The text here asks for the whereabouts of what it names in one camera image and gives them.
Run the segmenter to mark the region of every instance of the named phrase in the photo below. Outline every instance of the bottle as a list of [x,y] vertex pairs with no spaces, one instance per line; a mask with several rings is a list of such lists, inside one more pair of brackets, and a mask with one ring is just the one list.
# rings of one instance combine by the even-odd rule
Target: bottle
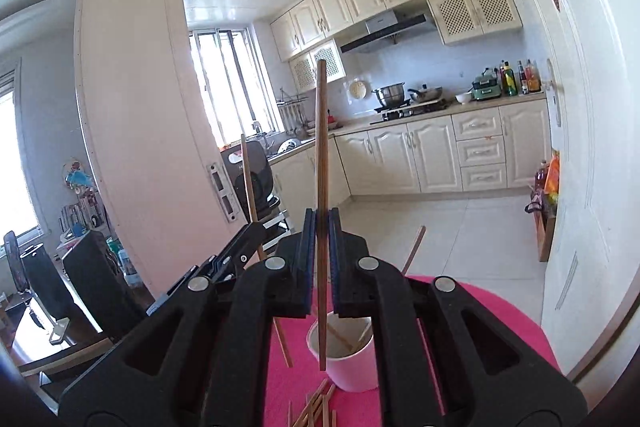
[[529,84],[527,83],[527,75],[522,67],[522,60],[518,60],[518,76],[520,77],[520,87],[523,94],[529,94]]
[[529,92],[540,92],[542,90],[542,84],[540,83],[540,73],[538,72],[538,68],[536,68],[531,61],[527,59],[527,70],[529,71],[529,75],[527,75],[527,85],[529,86]]
[[507,94],[509,96],[516,96],[518,94],[518,88],[516,87],[516,77],[513,74],[513,70],[509,67],[509,63],[504,63],[504,76],[507,81]]

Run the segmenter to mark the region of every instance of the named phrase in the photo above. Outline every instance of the wall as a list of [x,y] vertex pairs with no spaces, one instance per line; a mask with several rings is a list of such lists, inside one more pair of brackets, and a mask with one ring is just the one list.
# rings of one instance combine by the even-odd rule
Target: wall
[[[42,241],[51,254],[60,243],[58,217],[64,204],[76,201],[63,181],[63,165],[78,158],[89,167],[80,130],[74,83],[71,28],[39,38],[0,56],[0,63],[20,60],[20,113],[24,136],[24,169],[31,178],[31,198]],[[0,293],[15,291],[6,259],[0,260]]]

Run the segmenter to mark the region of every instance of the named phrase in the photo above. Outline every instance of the pink tablecloth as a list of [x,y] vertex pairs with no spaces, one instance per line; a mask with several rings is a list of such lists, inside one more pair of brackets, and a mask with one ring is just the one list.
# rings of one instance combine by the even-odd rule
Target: pink tablecloth
[[[415,279],[430,281],[432,277],[415,277]],[[469,284],[463,284],[463,286],[547,362],[558,368],[545,333],[527,315],[487,290]],[[306,334],[315,322],[315,318],[308,316],[305,320],[281,319],[281,322],[287,336],[294,367],[287,368],[280,345],[273,336],[264,408],[265,427],[287,425],[289,400],[293,402],[295,420],[305,406],[305,395],[313,393],[325,378],[325,374],[318,370],[318,362],[306,347]],[[357,394],[336,389],[330,408],[337,411],[340,426],[378,427],[380,425],[380,402],[377,389]]]

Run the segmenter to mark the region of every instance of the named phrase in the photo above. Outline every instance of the countertop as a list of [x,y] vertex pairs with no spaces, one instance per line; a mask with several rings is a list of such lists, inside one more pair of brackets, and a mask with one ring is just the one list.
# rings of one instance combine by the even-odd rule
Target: countertop
[[[441,111],[434,111],[425,114],[418,114],[416,116],[408,116],[399,120],[380,121],[380,115],[374,114],[365,118],[356,118],[355,120],[347,121],[342,127],[329,131],[329,139],[335,136],[343,136],[345,134],[352,134],[355,132],[366,131],[369,129],[379,129],[381,127],[390,127],[393,125],[400,125],[403,123],[410,123],[414,121],[427,120],[429,118],[437,118],[440,116],[447,116],[450,114],[459,114],[461,112],[477,111],[480,109],[488,109],[490,107],[500,107],[501,105],[511,105],[512,103],[531,102],[532,100],[545,100],[546,93],[534,92],[531,94],[520,94],[518,96],[501,96],[500,98],[492,98],[491,100],[474,100],[469,103],[458,103],[454,100],[449,107]],[[270,165],[274,165],[282,160],[293,156],[306,149],[310,149],[315,144],[315,140],[311,140],[295,149],[287,151],[277,156],[269,158]]]

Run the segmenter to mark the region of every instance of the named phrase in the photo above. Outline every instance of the black chair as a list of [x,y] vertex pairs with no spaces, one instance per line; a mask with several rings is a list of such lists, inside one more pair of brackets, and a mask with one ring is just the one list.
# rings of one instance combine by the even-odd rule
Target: black chair
[[[273,173],[264,153],[262,145],[257,141],[246,143],[249,165],[251,166],[251,181],[254,187],[255,210],[258,220],[267,217],[279,206],[280,200],[272,194]],[[244,216],[250,221],[249,207],[246,203],[246,189],[244,187],[244,175],[242,174],[241,147],[235,145],[222,151],[222,159],[226,172],[229,174],[231,184],[234,186]]]

